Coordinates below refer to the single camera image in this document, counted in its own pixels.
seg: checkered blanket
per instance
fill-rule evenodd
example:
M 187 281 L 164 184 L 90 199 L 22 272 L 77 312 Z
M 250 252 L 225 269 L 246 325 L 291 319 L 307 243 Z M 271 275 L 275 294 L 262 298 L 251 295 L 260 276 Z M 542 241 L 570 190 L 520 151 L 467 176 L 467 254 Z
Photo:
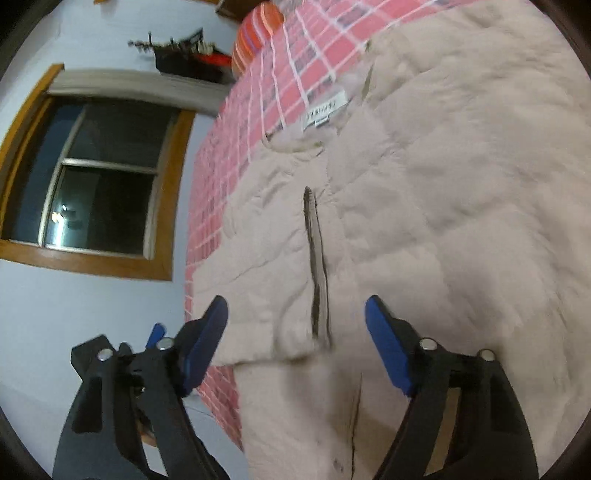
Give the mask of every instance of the checkered blanket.
M 367 40 L 475 0 L 304 0 L 234 86 L 195 160 L 189 213 L 185 317 L 191 319 L 193 273 L 220 245 L 226 199 L 266 132 L 296 121 L 357 63 Z M 199 393 L 238 445 L 241 421 L 231 367 L 210 368 Z

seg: wooden window frame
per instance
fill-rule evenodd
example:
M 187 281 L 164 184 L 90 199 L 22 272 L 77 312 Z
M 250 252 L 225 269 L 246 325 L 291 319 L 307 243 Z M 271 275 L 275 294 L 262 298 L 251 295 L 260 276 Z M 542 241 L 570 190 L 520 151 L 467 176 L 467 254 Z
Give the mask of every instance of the wooden window frame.
M 18 167 L 56 101 L 47 89 L 63 69 L 63 64 L 55 64 L 47 70 L 17 113 L 0 146 L 0 232 Z M 167 142 L 160 199 L 154 215 L 154 250 L 150 259 L 67 252 L 5 239 L 0 239 L 0 259 L 91 275 L 171 281 L 178 190 L 194 117 L 195 111 L 181 110 Z

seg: glass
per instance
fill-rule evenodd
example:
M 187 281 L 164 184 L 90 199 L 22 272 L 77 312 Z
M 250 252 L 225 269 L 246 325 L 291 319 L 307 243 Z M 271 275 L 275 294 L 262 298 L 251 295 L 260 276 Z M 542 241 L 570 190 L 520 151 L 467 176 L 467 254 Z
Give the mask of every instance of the glass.
M 46 245 L 142 255 L 154 176 L 63 167 Z
M 89 103 L 66 157 L 156 168 L 174 111 L 129 100 Z
M 59 106 L 37 148 L 27 153 L 8 201 L 2 238 L 36 244 L 53 171 L 82 105 Z

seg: white wall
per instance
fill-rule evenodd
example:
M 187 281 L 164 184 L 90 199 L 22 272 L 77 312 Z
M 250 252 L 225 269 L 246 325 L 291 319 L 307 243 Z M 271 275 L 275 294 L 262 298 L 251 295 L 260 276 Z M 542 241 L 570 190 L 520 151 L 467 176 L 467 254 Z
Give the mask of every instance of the white wall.
M 0 138 L 52 63 L 73 68 L 156 71 L 152 54 L 128 40 L 205 39 L 231 51 L 236 25 L 210 4 L 191 0 L 64 0 L 33 31 L 0 82 Z M 70 349 L 104 333 L 112 344 L 143 349 L 154 323 L 174 335 L 183 321 L 187 213 L 195 153 L 212 119 L 193 125 L 181 181 L 172 282 L 123 280 L 29 267 L 0 260 L 0 404 L 41 466 L 51 471 L 57 439 L 80 385 Z M 241 452 L 192 398 L 191 419 L 233 479 L 247 478 Z

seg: orange striped pillow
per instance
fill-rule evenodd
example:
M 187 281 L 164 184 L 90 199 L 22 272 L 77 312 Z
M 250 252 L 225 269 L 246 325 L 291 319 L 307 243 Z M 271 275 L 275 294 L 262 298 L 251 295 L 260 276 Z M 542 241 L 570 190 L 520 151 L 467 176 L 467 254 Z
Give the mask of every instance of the orange striped pillow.
M 236 37 L 232 52 L 232 71 L 239 77 L 251 64 L 273 33 L 283 24 L 283 14 L 271 2 L 263 2 L 250 12 Z

